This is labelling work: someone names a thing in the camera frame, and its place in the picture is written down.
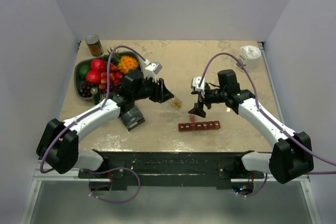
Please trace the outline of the small pill bottle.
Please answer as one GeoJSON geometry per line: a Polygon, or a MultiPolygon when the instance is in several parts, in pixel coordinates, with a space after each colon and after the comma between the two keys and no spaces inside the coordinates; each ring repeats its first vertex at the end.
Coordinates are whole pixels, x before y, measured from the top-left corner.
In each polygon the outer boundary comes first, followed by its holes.
{"type": "Polygon", "coordinates": [[[182,107],[182,101],[179,98],[174,97],[169,101],[169,105],[174,109],[180,109],[182,107]]]}

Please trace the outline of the tin can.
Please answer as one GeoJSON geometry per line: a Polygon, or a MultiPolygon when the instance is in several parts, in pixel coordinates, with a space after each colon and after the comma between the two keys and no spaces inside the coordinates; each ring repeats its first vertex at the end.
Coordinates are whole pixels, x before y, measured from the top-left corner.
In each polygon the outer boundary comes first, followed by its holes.
{"type": "Polygon", "coordinates": [[[103,54],[103,47],[101,45],[100,39],[97,35],[88,35],[85,38],[85,42],[90,50],[90,53],[95,56],[101,56],[103,54]]]}

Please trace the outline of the razor package box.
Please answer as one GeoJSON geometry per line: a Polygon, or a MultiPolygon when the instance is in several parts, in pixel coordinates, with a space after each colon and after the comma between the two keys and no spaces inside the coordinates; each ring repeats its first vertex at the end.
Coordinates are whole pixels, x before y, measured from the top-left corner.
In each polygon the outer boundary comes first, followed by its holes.
{"type": "Polygon", "coordinates": [[[127,113],[120,116],[120,121],[128,131],[133,130],[135,127],[145,122],[145,118],[139,108],[135,105],[127,113]]]}

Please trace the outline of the red apple upper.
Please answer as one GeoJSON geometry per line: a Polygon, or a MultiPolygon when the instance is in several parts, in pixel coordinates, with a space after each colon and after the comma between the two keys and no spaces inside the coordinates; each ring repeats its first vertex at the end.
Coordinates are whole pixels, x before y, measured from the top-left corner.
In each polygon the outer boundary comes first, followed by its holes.
{"type": "Polygon", "coordinates": [[[99,73],[105,72],[107,69],[106,62],[101,59],[94,59],[90,64],[90,68],[99,73]]]}

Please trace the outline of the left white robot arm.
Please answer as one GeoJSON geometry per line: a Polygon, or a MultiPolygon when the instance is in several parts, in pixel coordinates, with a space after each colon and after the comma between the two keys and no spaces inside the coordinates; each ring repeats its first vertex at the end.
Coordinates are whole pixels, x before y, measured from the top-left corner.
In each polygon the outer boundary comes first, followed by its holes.
{"type": "Polygon", "coordinates": [[[97,178],[108,174],[109,165],[98,151],[81,151],[79,143],[100,126],[120,118],[133,109],[137,100],[149,99],[164,103],[174,98],[162,78],[145,78],[142,71],[134,70],[122,78],[111,93],[99,104],[73,118],[50,120],[36,149],[41,158],[40,172],[45,174],[44,164],[51,170],[64,174],[73,168],[90,170],[97,178]]]}

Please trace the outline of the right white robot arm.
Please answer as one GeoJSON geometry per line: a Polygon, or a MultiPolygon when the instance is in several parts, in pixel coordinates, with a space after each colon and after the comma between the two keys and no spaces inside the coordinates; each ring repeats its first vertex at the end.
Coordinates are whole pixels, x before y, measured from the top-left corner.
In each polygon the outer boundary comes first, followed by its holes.
{"type": "Polygon", "coordinates": [[[297,133],[283,125],[261,104],[249,90],[242,90],[232,69],[217,74],[219,86],[210,88],[201,77],[191,81],[192,94],[197,102],[190,114],[206,117],[203,107],[211,108],[214,103],[223,103],[237,115],[247,120],[267,140],[271,153],[244,152],[236,158],[234,173],[246,178],[252,171],[272,174],[277,182],[285,184],[314,168],[311,139],[305,132],[297,133]]]}

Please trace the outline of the green glass bottle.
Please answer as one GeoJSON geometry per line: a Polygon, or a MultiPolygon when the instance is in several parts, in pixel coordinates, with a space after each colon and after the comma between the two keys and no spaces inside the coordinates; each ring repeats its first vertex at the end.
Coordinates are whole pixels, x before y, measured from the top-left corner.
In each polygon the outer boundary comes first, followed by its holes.
{"type": "Polygon", "coordinates": [[[92,87],[90,90],[91,96],[93,98],[94,105],[99,104],[102,101],[101,93],[98,88],[92,87]]]}

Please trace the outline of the strawberries pile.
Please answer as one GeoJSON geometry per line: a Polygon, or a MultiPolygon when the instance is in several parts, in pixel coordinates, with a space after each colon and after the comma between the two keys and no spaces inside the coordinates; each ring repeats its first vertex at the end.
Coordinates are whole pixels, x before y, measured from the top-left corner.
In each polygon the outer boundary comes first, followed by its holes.
{"type": "Polygon", "coordinates": [[[109,73],[101,73],[101,83],[106,83],[110,89],[121,82],[123,73],[114,64],[110,64],[109,73]]]}

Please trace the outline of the dark grape bunch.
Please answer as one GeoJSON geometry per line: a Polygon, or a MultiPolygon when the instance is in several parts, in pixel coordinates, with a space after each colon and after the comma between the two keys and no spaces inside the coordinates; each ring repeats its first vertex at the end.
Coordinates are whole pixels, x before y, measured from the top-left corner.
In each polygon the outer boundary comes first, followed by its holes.
{"type": "Polygon", "coordinates": [[[92,88],[96,88],[98,90],[98,94],[102,98],[105,98],[107,94],[107,87],[108,85],[106,83],[94,84],[94,83],[86,82],[86,81],[80,82],[75,85],[78,95],[85,99],[92,98],[93,96],[93,94],[91,93],[92,88]]]}

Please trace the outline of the orange spiky fruit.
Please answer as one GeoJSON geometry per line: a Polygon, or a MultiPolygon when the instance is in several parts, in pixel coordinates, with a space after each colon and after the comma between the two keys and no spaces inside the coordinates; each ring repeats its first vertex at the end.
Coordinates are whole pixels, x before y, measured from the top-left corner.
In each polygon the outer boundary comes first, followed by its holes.
{"type": "Polygon", "coordinates": [[[136,58],[131,56],[122,56],[118,63],[118,69],[127,74],[130,71],[139,69],[139,63],[136,58]]]}

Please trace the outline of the grey fruit tray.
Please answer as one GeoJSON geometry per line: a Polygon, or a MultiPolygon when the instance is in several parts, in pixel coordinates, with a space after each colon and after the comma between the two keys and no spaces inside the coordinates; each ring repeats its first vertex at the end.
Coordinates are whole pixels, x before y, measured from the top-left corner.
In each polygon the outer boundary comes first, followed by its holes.
{"type": "MultiPolygon", "coordinates": [[[[138,57],[136,54],[134,54],[133,52],[131,52],[131,51],[124,51],[124,52],[119,52],[119,51],[117,51],[117,52],[115,52],[114,54],[113,54],[113,56],[112,56],[112,59],[111,59],[111,64],[114,64],[114,65],[116,65],[117,67],[118,67],[118,63],[119,63],[119,60],[121,59],[121,57],[122,56],[131,56],[131,57],[134,57],[134,58],[136,58],[137,59],[137,61],[138,61],[138,63],[139,63],[139,69],[137,69],[137,70],[141,70],[142,69],[142,67],[141,67],[141,62],[142,62],[142,59],[140,58],[140,57],[138,57]]],[[[75,82],[75,84],[74,84],[74,86],[76,85],[76,84],[78,84],[78,83],[80,83],[80,82],[84,82],[84,81],[86,81],[85,80],[85,78],[84,79],[81,79],[81,78],[79,78],[78,77],[78,69],[82,66],[82,65],[85,65],[85,64],[91,64],[91,62],[94,60],[94,59],[101,59],[101,60],[103,60],[103,61],[105,61],[106,62],[106,67],[107,67],[107,69],[109,68],[109,65],[107,64],[107,61],[108,61],[108,55],[103,55],[103,56],[101,56],[101,57],[98,57],[98,58],[90,58],[90,59],[87,59],[87,60],[84,60],[84,61],[81,61],[81,62],[79,62],[76,66],[75,66],[75,70],[74,70],[74,82],[75,82]]],[[[84,100],[87,100],[87,101],[91,101],[92,100],[92,98],[82,98],[82,99],[84,99],[84,100]]]]}

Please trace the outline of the red weekly pill organizer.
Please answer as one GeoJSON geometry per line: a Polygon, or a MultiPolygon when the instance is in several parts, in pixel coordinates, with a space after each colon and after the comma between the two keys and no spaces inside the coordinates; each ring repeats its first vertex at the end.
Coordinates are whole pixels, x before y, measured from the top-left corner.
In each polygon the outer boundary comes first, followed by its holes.
{"type": "Polygon", "coordinates": [[[190,114],[188,122],[178,124],[178,131],[195,132],[195,131],[219,130],[221,128],[219,121],[202,121],[202,119],[203,118],[190,114]]]}

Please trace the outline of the white paper cup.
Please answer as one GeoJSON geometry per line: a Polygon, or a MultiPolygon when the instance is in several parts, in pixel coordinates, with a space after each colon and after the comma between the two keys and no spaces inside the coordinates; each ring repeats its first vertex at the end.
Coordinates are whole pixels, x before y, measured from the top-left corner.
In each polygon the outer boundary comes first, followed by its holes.
{"type": "Polygon", "coordinates": [[[243,71],[242,66],[244,66],[247,72],[251,72],[257,67],[259,59],[261,59],[261,50],[258,47],[242,46],[238,56],[239,63],[236,63],[236,67],[243,71]]]}

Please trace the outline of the red apple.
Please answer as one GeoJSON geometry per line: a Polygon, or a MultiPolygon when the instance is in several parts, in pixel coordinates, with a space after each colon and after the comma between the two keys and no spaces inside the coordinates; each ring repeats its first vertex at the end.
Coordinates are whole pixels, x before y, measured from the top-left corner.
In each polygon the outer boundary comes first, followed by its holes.
{"type": "Polygon", "coordinates": [[[90,70],[85,77],[88,83],[100,84],[101,83],[101,73],[95,70],[90,70]]]}
{"type": "Polygon", "coordinates": [[[90,68],[99,73],[105,72],[107,69],[106,62],[101,59],[94,59],[90,64],[90,68]]]}

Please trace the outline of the red apple lower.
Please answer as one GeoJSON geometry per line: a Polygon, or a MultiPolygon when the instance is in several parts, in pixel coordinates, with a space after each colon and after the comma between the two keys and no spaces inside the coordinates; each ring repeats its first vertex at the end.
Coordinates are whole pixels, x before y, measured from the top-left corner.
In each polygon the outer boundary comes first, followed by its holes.
{"type": "Polygon", "coordinates": [[[95,70],[90,70],[85,77],[88,83],[100,84],[101,83],[101,73],[95,70]]]}

